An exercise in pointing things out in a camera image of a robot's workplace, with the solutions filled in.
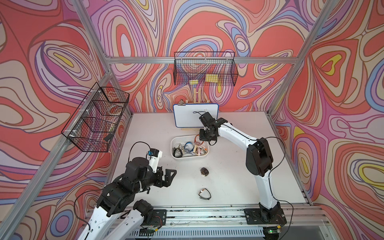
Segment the cream strap watch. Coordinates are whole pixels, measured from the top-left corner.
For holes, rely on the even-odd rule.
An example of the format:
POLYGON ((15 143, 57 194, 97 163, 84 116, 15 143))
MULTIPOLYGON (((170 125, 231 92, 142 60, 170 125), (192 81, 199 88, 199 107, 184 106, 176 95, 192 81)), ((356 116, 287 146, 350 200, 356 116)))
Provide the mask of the cream strap watch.
POLYGON ((197 156, 204 156, 208 153, 208 150, 203 145, 195 145, 194 153, 197 156))

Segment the black digital watch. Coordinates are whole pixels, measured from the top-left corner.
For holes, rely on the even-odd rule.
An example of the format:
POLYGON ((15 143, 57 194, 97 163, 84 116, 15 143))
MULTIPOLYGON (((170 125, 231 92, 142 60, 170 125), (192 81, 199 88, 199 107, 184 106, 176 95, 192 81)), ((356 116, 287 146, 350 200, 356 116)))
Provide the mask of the black digital watch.
POLYGON ((182 158, 183 157, 183 150, 181 148, 173 148, 173 157, 182 158))

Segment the blue translucent watch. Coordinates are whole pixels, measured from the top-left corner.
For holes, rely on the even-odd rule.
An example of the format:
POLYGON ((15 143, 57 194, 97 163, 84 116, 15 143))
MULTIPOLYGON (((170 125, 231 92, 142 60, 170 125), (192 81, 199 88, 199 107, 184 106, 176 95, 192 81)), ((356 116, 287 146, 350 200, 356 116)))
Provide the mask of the blue translucent watch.
POLYGON ((195 148, 195 144, 192 143, 192 142, 187 142, 185 145, 184 145, 184 151, 189 154, 189 153, 192 153, 194 151, 194 148, 195 148))

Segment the dark brown leather watch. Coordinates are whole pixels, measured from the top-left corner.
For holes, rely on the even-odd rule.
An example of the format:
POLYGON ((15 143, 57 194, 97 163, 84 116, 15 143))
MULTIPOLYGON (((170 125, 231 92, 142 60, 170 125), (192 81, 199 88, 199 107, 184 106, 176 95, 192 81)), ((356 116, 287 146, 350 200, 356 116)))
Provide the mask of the dark brown leather watch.
POLYGON ((201 175, 204 177, 207 177, 210 173, 207 168, 201 168, 200 172, 201 172, 201 175))

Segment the red translucent watch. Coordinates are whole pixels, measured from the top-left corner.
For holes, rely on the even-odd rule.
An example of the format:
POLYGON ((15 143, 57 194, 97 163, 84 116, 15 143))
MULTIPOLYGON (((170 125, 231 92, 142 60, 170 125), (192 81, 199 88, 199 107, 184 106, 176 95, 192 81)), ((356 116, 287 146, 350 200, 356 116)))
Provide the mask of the red translucent watch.
POLYGON ((204 141, 200 140, 200 135, 196 135, 194 138, 194 144, 201 146, 204 143, 204 141))

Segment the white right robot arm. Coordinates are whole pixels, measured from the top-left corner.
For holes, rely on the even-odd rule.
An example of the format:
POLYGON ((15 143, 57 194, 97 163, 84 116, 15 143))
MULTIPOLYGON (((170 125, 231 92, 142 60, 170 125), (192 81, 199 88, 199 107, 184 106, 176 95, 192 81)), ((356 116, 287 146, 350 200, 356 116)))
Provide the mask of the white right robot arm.
POLYGON ((219 137, 225 138, 246 151, 246 168, 255 176, 260 201, 260 218, 266 224, 278 221, 284 226, 287 220, 281 203, 274 196, 274 188, 270 174, 273 170, 273 156, 265 138, 254 138, 233 127, 223 118, 215 119, 208 112, 198 111, 203 128, 199 131, 199 139, 205 142, 216 142, 219 137))

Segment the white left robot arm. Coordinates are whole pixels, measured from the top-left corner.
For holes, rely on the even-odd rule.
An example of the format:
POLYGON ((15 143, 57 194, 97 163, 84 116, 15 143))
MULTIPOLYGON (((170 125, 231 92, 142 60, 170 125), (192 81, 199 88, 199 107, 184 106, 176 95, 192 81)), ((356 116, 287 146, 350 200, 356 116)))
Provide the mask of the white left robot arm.
POLYGON ((102 190, 81 240, 125 240, 152 220, 153 206, 145 200, 135 201, 135 196, 149 192, 152 186, 167 188, 172 184, 177 171, 158 167, 161 157, 136 157, 127 163, 125 172, 102 190))

